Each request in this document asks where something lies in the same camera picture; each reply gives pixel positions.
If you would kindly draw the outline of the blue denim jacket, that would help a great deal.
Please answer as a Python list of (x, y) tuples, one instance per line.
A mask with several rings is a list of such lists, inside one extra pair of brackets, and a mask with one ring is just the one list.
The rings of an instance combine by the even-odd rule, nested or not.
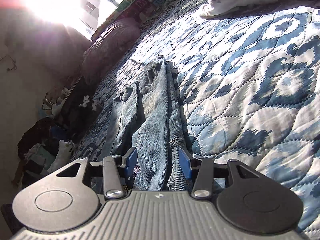
[(107, 134), (98, 160), (129, 148), (137, 150), (129, 185), (134, 190), (190, 191), (179, 150), (186, 149), (173, 64), (162, 55), (151, 61), (142, 77), (113, 100)]

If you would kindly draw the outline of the black folded clothes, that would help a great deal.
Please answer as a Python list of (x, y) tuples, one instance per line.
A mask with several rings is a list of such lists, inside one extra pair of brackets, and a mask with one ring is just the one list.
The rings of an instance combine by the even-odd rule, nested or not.
[(93, 99), (86, 95), (82, 100), (73, 99), (62, 107), (58, 122), (71, 138), (81, 137), (95, 122), (103, 107), (101, 98)]

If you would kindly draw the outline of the white rolled quilted cloth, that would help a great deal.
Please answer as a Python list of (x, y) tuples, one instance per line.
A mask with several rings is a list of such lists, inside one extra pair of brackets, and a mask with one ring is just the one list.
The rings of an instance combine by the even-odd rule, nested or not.
[(70, 161), (74, 146), (75, 144), (71, 140), (69, 140), (68, 142), (65, 142), (63, 140), (59, 141), (58, 153), (56, 155), (55, 160), (48, 168), (48, 173), (52, 173), (60, 169)]

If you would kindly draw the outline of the cluttered bedside shelf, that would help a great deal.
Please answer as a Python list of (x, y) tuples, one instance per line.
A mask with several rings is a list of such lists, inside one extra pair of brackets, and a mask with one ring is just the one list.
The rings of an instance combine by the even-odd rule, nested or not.
[(81, 79), (81, 75), (70, 76), (66, 80), (66, 86), (63, 88), (58, 87), (47, 92), (42, 99), (42, 105), (39, 110), (39, 117), (57, 117), (68, 97), (71, 95), (71, 91)]

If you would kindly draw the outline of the blue white patterned quilt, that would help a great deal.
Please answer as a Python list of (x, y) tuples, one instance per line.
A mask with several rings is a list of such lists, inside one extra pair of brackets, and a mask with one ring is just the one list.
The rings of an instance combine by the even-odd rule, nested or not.
[(214, 20), (206, 0), (167, 0), (99, 84), (104, 101), (75, 157), (96, 161), (113, 98), (157, 55), (175, 66), (188, 151), (239, 159), (303, 201), (298, 230), (319, 239), (319, 1), (280, 0)]

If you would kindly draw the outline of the pink pillow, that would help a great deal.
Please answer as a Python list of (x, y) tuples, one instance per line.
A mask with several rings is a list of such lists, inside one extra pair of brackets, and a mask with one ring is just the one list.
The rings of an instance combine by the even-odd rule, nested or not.
[(139, 37), (139, 24), (133, 18), (123, 18), (109, 25), (84, 52), (81, 74), (86, 83), (98, 83), (116, 66)]

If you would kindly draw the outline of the colourful alphabet foam mat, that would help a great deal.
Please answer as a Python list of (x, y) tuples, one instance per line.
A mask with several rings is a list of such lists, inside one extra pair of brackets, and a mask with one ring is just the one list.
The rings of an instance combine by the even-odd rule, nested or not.
[(100, 24), (91, 41), (96, 41), (101, 33), (113, 22), (122, 18), (134, 18), (138, 23), (144, 23), (155, 10), (161, 7), (167, 0), (123, 0), (116, 9)]

